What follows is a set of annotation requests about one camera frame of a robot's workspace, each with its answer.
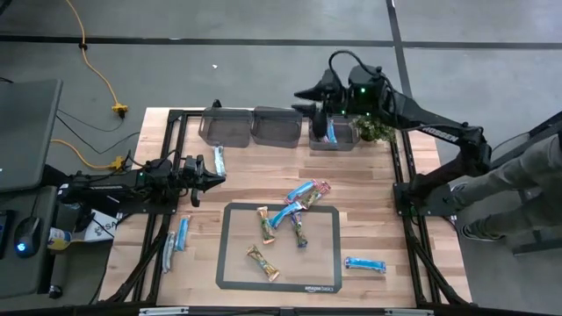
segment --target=computer mouse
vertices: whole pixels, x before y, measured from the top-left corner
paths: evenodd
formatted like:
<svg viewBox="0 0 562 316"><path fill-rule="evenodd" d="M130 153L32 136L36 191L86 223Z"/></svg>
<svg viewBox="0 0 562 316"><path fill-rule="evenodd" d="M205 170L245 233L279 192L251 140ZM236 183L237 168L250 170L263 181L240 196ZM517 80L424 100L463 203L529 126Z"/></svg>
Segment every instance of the computer mouse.
<svg viewBox="0 0 562 316"><path fill-rule="evenodd" d="M22 219L14 231L16 255L29 258L39 251L41 243L41 219L30 216Z"/></svg>

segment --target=green leaves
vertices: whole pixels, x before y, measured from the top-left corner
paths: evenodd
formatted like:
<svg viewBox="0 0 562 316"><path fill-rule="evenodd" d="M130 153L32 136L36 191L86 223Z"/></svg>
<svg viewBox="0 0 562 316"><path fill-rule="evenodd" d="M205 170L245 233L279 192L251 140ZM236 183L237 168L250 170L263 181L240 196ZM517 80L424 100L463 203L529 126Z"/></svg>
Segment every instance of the green leaves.
<svg viewBox="0 0 562 316"><path fill-rule="evenodd" d="M396 138L394 128L382 124L376 117L360 116L355 118L352 124L367 139L393 141Z"/></svg>

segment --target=laptop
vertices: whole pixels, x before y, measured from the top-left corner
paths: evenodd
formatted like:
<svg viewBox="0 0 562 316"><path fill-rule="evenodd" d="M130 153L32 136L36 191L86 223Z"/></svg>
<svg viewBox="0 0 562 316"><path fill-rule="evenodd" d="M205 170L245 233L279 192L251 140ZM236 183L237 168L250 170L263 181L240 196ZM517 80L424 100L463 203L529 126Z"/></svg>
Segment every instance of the laptop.
<svg viewBox="0 0 562 316"><path fill-rule="evenodd" d="M0 83L0 192L38 186L62 82Z"/></svg>

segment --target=yellow extension cord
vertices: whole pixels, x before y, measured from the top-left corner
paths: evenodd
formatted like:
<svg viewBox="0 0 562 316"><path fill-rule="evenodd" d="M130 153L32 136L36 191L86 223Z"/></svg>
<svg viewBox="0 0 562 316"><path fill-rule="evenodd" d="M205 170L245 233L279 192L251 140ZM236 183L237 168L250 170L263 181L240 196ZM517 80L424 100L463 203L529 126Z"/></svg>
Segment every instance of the yellow extension cord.
<svg viewBox="0 0 562 316"><path fill-rule="evenodd" d="M95 164L89 163L88 161L86 161L86 159L82 156L82 154L80 154L80 152L78 151L78 149L76 149L76 147L70 145L69 143L67 143L64 140L51 140L51 142L53 143L57 143L57 144L62 144L66 147L69 147L70 149L72 149L76 155L78 156L78 158L80 158L80 160L88 167L92 168L92 169L121 169L123 168L123 164L125 163L125 158L123 158L122 156L117 156L115 158L115 161L113 161L112 163L108 164L108 165L104 165L104 166L97 166Z"/></svg>
<svg viewBox="0 0 562 316"><path fill-rule="evenodd" d="M72 5L72 3L70 2L70 0L66 0L68 6L70 7L70 9L72 9L72 12L74 12L74 16L76 17L76 20L78 21L78 24L80 25L80 31L82 32L82 45L80 47L80 49L82 50L82 57L84 59L84 62L86 63L86 65L88 66L88 68L93 71L94 73L96 73L96 75L98 75L105 83L105 85L107 86L107 88L109 89L109 91L112 94L113 97L113 102L114 105L112 107L112 110L116 113L118 113L120 115L121 118L124 118L124 113L128 111L128 107L126 105L121 104L118 99L117 96L115 95L115 91L113 91L113 87L112 85L109 83L109 80L107 80L104 75L102 75L99 71L97 71L97 69L95 69L90 62L88 61L88 57L86 56L86 31L84 31L84 25L82 24L82 20L80 19L80 16L78 15L78 11L76 11L74 5Z"/></svg>
<svg viewBox="0 0 562 316"><path fill-rule="evenodd" d="M66 147L70 147L70 149L72 149L76 155L78 156L78 158L80 158L80 160L88 167L92 168L92 169L110 169L112 167L112 165L105 165L105 166L96 166L94 164L91 164L89 162L86 161L86 159L84 159L84 157L82 157L82 155L80 154L80 152L78 151L78 149L76 149L76 147L68 144L66 141L64 140L51 140L51 142L53 143L58 143L58 144L62 144Z"/></svg>
<svg viewBox="0 0 562 316"><path fill-rule="evenodd" d="M82 50L82 57L84 59L84 63L88 66L88 68L93 71L94 73L96 73L96 75L98 75L105 83L105 85L107 86L107 88L109 89L109 91L112 94L113 97L113 102L114 105L112 107L112 110L117 112L119 114L119 116L121 118L124 118L125 112L128 111L128 108L126 105L121 104L118 99L117 96L115 95L115 91L113 91L113 87L112 85L109 83L109 80L107 80L107 78L104 77L104 75L102 75L102 73L100 73L97 69L95 69L91 64L90 61L88 61L88 56L86 55L86 31L84 31L84 26L82 24L82 20L80 19L80 16L78 15L78 12L76 11L74 5L72 5L72 3L70 2L70 0L66 0L68 6L70 7L70 9L72 9L72 12L74 13L74 16L76 17L76 20L78 21L78 24L80 25L80 32L82 33L82 45L80 47L80 49ZM89 163L88 161L86 161L86 159L82 156L82 154L80 154L80 152L78 151L78 149L76 149L76 147L72 146L71 144L67 143L64 140L51 140L51 142L53 143L58 143L58 144L62 144L66 147L69 147L70 149L72 149L76 155L78 156L78 158L80 158L80 160L88 167L92 168L92 169L119 169L123 167L123 162L124 159L121 156L118 156L114 162L108 164L108 165L104 165L104 166L97 166L94 165L92 163Z"/></svg>

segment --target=cable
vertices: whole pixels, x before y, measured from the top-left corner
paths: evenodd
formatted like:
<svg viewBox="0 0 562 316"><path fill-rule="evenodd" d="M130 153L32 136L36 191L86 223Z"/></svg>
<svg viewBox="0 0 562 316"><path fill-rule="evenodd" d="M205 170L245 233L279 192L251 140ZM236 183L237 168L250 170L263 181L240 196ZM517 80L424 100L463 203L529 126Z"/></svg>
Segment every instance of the cable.
<svg viewBox="0 0 562 316"><path fill-rule="evenodd" d="M88 147L90 147L93 151L95 151L97 154L105 154L108 151L112 150L114 147L116 147L118 144L120 144L121 142L130 139L131 137L133 137L134 135L140 134L140 132L135 132L135 133L131 133L129 135L127 135L126 137L122 138L121 140L118 140L116 143L114 143L113 145L111 145L110 147L108 147L105 150L99 151L96 148L94 148L88 141L86 141L84 138L82 138L82 136L80 136L77 132L75 132L72 127L70 127L67 122L65 122L60 116L56 116L56 118L58 120L61 121L62 124L64 124L69 130L70 132L72 132L79 140L81 140L84 144L86 144Z"/></svg>
<svg viewBox="0 0 562 316"><path fill-rule="evenodd" d="M107 231L107 229L105 229L105 227L104 227L103 225L99 224L99 222L98 222L96 219L91 219L91 220L92 220L93 222L95 222L98 226L100 226L100 227L104 230L104 232L106 232L106 233L107 233L108 235L110 235L113 239L115 239L115 236L114 236L112 233L110 233L109 231Z"/></svg>
<svg viewBox="0 0 562 316"><path fill-rule="evenodd" d="M390 79L388 79L388 77L386 77L386 75L384 75L382 72L381 73L373 73L361 60L361 58L359 58L359 56L357 56L355 53L351 52L350 50L347 49L343 49L343 50L338 50L333 52L330 55L330 58L328 59L328 66L330 68L330 71L332 72L332 75L334 75L334 78L336 79L336 81L338 82L338 84L340 85L340 88L342 88L344 91L346 90L345 87L343 87L343 83L342 80L340 80L340 76L335 72L334 70L334 66L332 65L332 60L334 59L334 57L336 57L338 54L348 54L349 56L353 57L357 63L359 64L359 66L361 67L362 70L364 70L367 74L372 75L374 77L381 77L383 78L383 80L385 81L386 85L388 86L388 89L390 90L390 98L393 100L393 104L395 104L396 106L396 98L394 96L394 93L396 92L396 89L393 87L393 84L390 82ZM378 110L379 111L383 111L382 109L382 104L378 105ZM398 126L398 113L396 111L394 111L393 113L394 116L394 124L395 126Z"/></svg>
<svg viewBox="0 0 562 316"><path fill-rule="evenodd" d="M66 141L64 140L51 140L51 142L53 143L58 143L58 144L62 144L66 147L70 147L70 149L72 149L75 154L78 156L78 158L80 158L80 160L88 167L92 168L92 169L109 169L112 166L111 165L104 165L104 166L97 166L94 164L89 163L88 161L86 161L86 159L80 154L80 152L78 151L78 149L76 149L76 147L68 144Z"/></svg>
<svg viewBox="0 0 562 316"><path fill-rule="evenodd" d="M505 145L506 143L510 142L511 140L514 140L514 139L516 139L517 137L523 136L523 135L528 134L528 133L529 133L529 132L520 133L520 134L517 134L516 136L514 136L514 137L512 137L512 138L510 138L510 139L508 139L508 140L504 140L503 142L500 143L500 145L498 145L498 146L496 146L496 147L494 147L494 148L492 149L492 153L493 153L496 149L498 149L499 147L501 147L501 146Z"/></svg>
<svg viewBox="0 0 562 316"><path fill-rule="evenodd" d="M162 166L162 164L163 164L165 161L168 160L168 157L169 157L171 154L174 154L174 153L179 154L179 152L177 151L177 149L171 150L169 153L166 154L166 157L160 159L160 162L158 163L158 165L156 166L156 168L157 168L157 169L160 168L160 166Z"/></svg>
<svg viewBox="0 0 562 316"><path fill-rule="evenodd" d="M139 166L141 169L145 169L145 168L147 167L146 164L138 163L138 162L136 162L136 161L133 159L133 157L131 156L131 149L129 149L128 153L126 153L126 156L128 157L128 159L129 159L132 163L134 163L135 165Z"/></svg>
<svg viewBox="0 0 562 316"><path fill-rule="evenodd" d="M59 109L59 112L62 113L62 114L64 114L64 115L66 115L66 116L68 116L68 117L71 117L72 119L74 119L74 120L76 120L76 121L78 121L78 122L80 122L80 123L82 123L82 124L84 124L84 125L86 125L86 126L88 126L88 127L91 127L91 128L93 128L93 129L95 129L95 130L98 130L98 131L100 131L100 132L106 132L106 133L117 131L117 130L123 125L123 121L124 121L123 119L121 119L121 121L119 122L119 124L118 124L117 126L115 126L115 127L112 128L112 129L106 130L106 129L103 129L103 128L99 128L99 127L97 127L97 126L93 126L92 124L86 123L86 122L82 121L81 119L75 117L74 115L69 114L69 113L66 113L65 111L63 111L63 110L61 110L61 109Z"/></svg>
<svg viewBox="0 0 562 316"><path fill-rule="evenodd" d="M33 214L35 214L35 210L37 209L37 200L39 199L39 193L37 193L35 195L35 199L33 200L33 207L32 207L32 213L29 215L29 217L33 216Z"/></svg>
<svg viewBox="0 0 562 316"><path fill-rule="evenodd" d="M98 179L90 180L90 181L88 182L88 184L94 183L94 182L97 182L97 181L105 180L105 179L107 179L107 178L109 178L109 177L115 175L116 173L125 170L125 169L127 168L127 166L126 166L126 161L129 160L129 159L131 159L131 157L129 157L129 154L127 154L127 156L125 157L125 160L123 160L123 162L122 162L121 168L117 168L117 169L113 170L109 175L99 177Z"/></svg>
<svg viewBox="0 0 562 316"><path fill-rule="evenodd" d="M94 292L94 296L91 297L88 305L91 305L92 303L94 303L94 300L96 299L97 295L99 294L99 291L102 289L102 283L104 282L104 279L105 279L105 272L107 272L107 265L105 265L105 267L104 267L104 274L102 275L102 279L99 281L99 284L97 285L96 291Z"/></svg>
<svg viewBox="0 0 562 316"><path fill-rule="evenodd" d="M97 71L97 69L95 69L90 64L90 62L88 61L88 57L86 56L87 46L86 46L86 31L84 31L84 25L82 24L82 20L80 19L80 16L78 15L78 11L76 11L74 5L72 5L70 0L66 0L66 1L67 1L68 6L70 7L70 9L72 9L72 12L74 13L74 16L76 17L76 21L78 21L78 24L80 25L80 32L82 33L82 42L81 42L79 47L82 50L82 57L84 59L84 63L88 66L88 68L91 71L96 73L96 75L99 76L104 81L105 85L107 86L107 88L111 92L112 97L113 97L113 102L114 102L112 110L116 111L116 109L120 109L120 110L123 110L123 112L127 111L126 105L123 105L118 101L117 96L115 95L115 91L113 91L113 87L109 83L109 81L104 77L104 75L102 75L99 71Z"/></svg>

